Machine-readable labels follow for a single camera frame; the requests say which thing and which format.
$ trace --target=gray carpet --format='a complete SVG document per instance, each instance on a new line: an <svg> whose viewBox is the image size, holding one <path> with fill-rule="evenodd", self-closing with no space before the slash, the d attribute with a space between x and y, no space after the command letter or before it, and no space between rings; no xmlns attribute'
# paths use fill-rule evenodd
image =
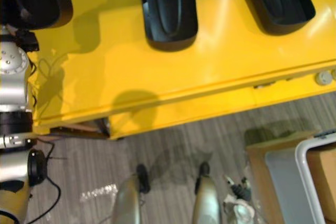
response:
<svg viewBox="0 0 336 224"><path fill-rule="evenodd" d="M246 142L263 141L291 131L336 127L336 93L292 101L126 137L120 141L66 139L55 141L49 176L62 188L54 210L36 223L110 223L113 193L88 192L120 183L143 163L152 191L143 196L143 224L191 223L198 166L209 161L220 199L229 192L223 175L235 181L249 176ZM258 135L255 129L267 129ZM40 145L47 151L49 146ZM56 190L45 181L33 190L27 220L47 209Z"/></svg>

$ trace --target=yellow surface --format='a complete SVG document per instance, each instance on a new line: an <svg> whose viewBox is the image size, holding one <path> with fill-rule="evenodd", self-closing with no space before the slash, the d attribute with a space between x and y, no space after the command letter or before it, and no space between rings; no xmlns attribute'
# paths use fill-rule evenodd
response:
<svg viewBox="0 0 336 224"><path fill-rule="evenodd" d="M69 24L36 33L41 49L31 55L38 66L32 78L38 95L36 125L59 126L159 104L188 106L197 98L215 102L212 95L221 99L224 91L238 89L240 95L231 101L232 108L240 109L228 110L248 109L244 92L249 91L243 87L336 65L336 0L312 0L316 17L285 36L265 34L248 0L196 0L197 39L174 53L154 50L146 42L141 0L72 1ZM301 89L285 100L307 96ZM276 89L272 95L282 92ZM254 106L263 104L258 99ZM164 117L167 110L158 113ZM167 115L165 125L178 115ZM208 116L205 110L195 115L181 110L180 116L183 122Z"/></svg>
<svg viewBox="0 0 336 224"><path fill-rule="evenodd" d="M290 81L278 81L262 89L241 88L115 114L110 116L111 138L336 91L336 81L328 86L320 86L316 84L314 77L311 74Z"/></svg>

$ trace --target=white plastic bin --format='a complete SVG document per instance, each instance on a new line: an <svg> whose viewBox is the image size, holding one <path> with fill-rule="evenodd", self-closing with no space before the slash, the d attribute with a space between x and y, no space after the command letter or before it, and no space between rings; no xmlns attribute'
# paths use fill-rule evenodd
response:
<svg viewBox="0 0 336 224"><path fill-rule="evenodd" d="M325 224L306 154L336 142L336 133L302 141L296 148L266 153L281 212L286 224Z"/></svg>

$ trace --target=gray knob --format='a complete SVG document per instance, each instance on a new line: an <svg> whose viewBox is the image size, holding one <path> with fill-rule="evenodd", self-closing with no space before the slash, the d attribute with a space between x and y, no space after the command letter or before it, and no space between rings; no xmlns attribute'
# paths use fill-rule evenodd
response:
<svg viewBox="0 0 336 224"><path fill-rule="evenodd" d="M316 75L315 81L318 85L329 85L332 82L332 75L328 71L320 72Z"/></svg>

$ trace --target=wire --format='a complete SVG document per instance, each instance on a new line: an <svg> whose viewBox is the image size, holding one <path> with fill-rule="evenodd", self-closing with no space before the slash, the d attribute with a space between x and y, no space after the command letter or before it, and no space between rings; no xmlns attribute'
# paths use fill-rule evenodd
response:
<svg viewBox="0 0 336 224"><path fill-rule="evenodd" d="M29 62L30 62L31 68L32 68L32 71L31 71L31 73L30 73L30 76L32 76L32 75L36 72L37 67L36 67L36 64L33 63L30 59L29 59Z"/></svg>
<svg viewBox="0 0 336 224"><path fill-rule="evenodd" d="M41 139L38 139L40 142L42 143L45 143L45 144L49 144L51 145L51 149L49 150L48 154L47 154L47 157L46 157L46 161L47 161L47 165L48 165L48 161L50 159L50 155L52 154L52 152L54 151L54 148L55 148L55 144L52 143L52 142L48 142L48 141L44 141L44 140L41 140ZM35 221L41 219L43 216L45 216L47 213L49 213L56 205L57 203L59 202L59 199L61 198L61 194L62 194L62 191L61 191L61 188L53 181L51 180L51 178L49 178L47 176L47 180L53 185L56 187L57 189L57 198L55 200L55 202L52 204L51 207L48 208L48 210L46 210L43 214L41 214L40 216L38 216L37 218L35 218L34 220L28 222L27 224L32 224L34 223Z"/></svg>
<svg viewBox="0 0 336 224"><path fill-rule="evenodd" d="M39 217L37 217L37 218L35 218L34 220L28 222L27 224L32 224L32 223L34 223L35 221L37 221L37 220L39 220L40 218L42 218L42 217L43 217L44 215L46 215L47 213L49 213L49 212L50 212L50 211L57 205L57 203L59 202L59 199L61 198L61 188L60 188L54 181L52 181L51 178L49 178L48 176L47 176L47 180L48 180L53 186L56 187L56 189L57 189L57 193L58 193L58 195L57 195L57 199L56 199L55 202L52 204L52 206L48 208L48 210L46 210L46 211L45 211L43 214L41 214Z"/></svg>
<svg viewBox="0 0 336 224"><path fill-rule="evenodd" d="M50 159L50 155L51 155L52 152L54 151L55 144L54 144L53 142L44 141L44 140L41 140L41 139L39 139L39 138L38 138L37 140L39 140L39 141L42 142L42 143L51 145L51 149L49 150L49 152L48 152L48 154L47 154L47 157L46 157L46 160L47 160L47 163L48 163L48 161L49 161L49 159Z"/></svg>

